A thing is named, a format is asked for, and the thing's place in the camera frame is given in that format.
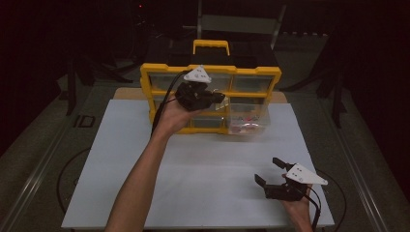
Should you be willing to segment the clear plastic drawer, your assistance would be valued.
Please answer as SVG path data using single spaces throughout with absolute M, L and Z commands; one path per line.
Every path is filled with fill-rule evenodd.
M 243 122 L 242 119 L 244 117 L 257 117 L 258 120 L 256 122 Z M 241 127 L 243 130 L 245 130 L 245 125 L 248 125 L 248 124 L 257 125 L 258 131 L 256 133 L 246 133 L 244 131 L 243 133 L 236 133 L 236 134 L 237 135 L 254 135 L 254 134 L 262 133 L 271 124 L 270 116 L 268 113 L 260 113 L 256 111 L 231 112 L 226 121 L 226 127 L 228 129 L 229 134 L 235 134 L 235 133 L 232 133 L 231 131 L 232 127 Z

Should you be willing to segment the metal floor rail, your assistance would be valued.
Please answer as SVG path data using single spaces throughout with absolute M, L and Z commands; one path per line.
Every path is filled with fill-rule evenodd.
M 355 161 L 354 153 L 348 145 L 344 132 L 336 126 L 336 123 L 333 120 L 333 108 L 331 107 L 330 102 L 324 99 L 319 99 L 318 101 L 335 137 L 337 138 L 337 143 L 341 147 L 341 156 L 346 163 L 349 175 L 355 185 L 372 228 L 375 232 L 390 232 L 386 221 L 382 218 L 382 214 L 375 202 L 373 194 L 366 183 L 366 179 L 363 176 L 359 165 Z
M 73 113 L 56 98 L 0 158 L 0 232 L 11 232 L 41 185 L 59 143 L 73 125 L 92 87 L 80 89 Z

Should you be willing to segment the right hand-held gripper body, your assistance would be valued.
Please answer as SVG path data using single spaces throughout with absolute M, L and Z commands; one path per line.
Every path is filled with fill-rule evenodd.
M 291 165 L 292 168 L 286 170 L 284 184 L 269 185 L 266 183 L 264 191 L 267 198 L 285 201 L 299 201 L 306 195 L 308 185 L 328 185 L 327 180 L 308 170 L 301 164 L 294 163 Z

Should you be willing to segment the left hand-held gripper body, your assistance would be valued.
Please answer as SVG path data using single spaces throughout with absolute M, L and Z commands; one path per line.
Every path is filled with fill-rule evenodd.
M 202 65 L 183 72 L 184 81 L 175 93 L 177 102 L 187 111 L 209 108 L 215 100 L 214 93 L 207 90 L 211 77 Z

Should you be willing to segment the person's left hand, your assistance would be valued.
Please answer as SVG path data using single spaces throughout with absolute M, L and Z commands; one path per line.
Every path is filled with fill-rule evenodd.
M 192 117 L 201 112 L 201 109 L 187 111 L 177 102 L 176 97 L 171 95 L 165 103 L 152 136 L 156 138 L 169 138 L 172 134 L 180 131 Z

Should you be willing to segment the grey metal frame stand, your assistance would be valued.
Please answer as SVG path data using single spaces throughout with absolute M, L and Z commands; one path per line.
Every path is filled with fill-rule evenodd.
M 279 0 L 198 0 L 196 37 L 268 41 L 274 48 L 286 7 Z

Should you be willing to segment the yellow black drawer organizer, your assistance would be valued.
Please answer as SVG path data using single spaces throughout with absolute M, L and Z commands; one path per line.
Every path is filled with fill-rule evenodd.
M 279 82 L 281 70 L 268 43 L 264 42 L 228 42 L 216 40 L 171 40 L 157 39 L 151 42 L 145 60 L 140 67 L 140 84 L 142 91 L 149 86 L 148 73 L 177 73 L 190 71 L 202 65 L 206 73 L 234 73 L 250 75 L 274 75 L 274 86 Z M 171 94 L 166 94 L 159 111 L 155 115 L 153 125 L 158 123 L 161 112 Z M 234 104 L 228 108 L 226 118 L 202 118 L 199 115 L 190 119 L 183 133 L 221 133 L 229 134 L 226 121 L 231 112 L 268 113 L 268 104 L 272 96 L 264 104 Z

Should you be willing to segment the set of closed clear drawers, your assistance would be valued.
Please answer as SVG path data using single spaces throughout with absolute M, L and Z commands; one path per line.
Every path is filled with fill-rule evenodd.
M 264 104 L 272 96 L 274 75 L 250 75 L 210 72 L 211 83 L 207 90 L 225 94 L 229 104 Z M 184 81 L 183 76 L 175 72 L 149 72 L 148 87 L 144 89 L 150 105 L 150 120 L 154 121 L 166 94 L 175 94 L 178 86 Z M 203 109 L 200 117 L 226 118 L 230 109 L 220 110 L 220 103 L 213 103 Z

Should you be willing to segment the person's right hand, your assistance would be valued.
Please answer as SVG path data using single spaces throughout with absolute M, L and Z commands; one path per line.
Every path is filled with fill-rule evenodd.
M 280 203 L 296 227 L 311 227 L 309 200 L 305 196 L 299 201 L 281 200 Z

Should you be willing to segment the black tripod stand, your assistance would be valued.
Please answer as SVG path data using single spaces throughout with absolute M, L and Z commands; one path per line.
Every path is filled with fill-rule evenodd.
M 293 85 L 280 88 L 282 92 L 294 92 L 309 85 L 311 82 L 321 80 L 321 83 L 316 89 L 316 96 L 319 99 L 325 99 L 330 94 L 333 94 L 331 116 L 333 122 L 339 129 L 341 128 L 340 113 L 344 108 L 341 95 L 346 55 L 343 45 L 339 45 L 338 43 L 343 42 L 344 39 L 336 33 L 331 35 L 326 41 L 309 75 Z
M 79 50 L 73 50 L 69 54 L 67 66 L 68 90 L 65 92 L 68 100 L 67 116 L 70 116 L 73 113 L 76 106 L 75 78 L 77 75 L 85 81 L 86 85 L 92 85 L 95 81 L 92 70 L 97 70 L 98 72 L 107 75 L 110 79 L 120 83 L 132 83 L 130 79 L 124 78 L 114 70 L 110 70 L 87 56 L 85 53 L 81 53 Z

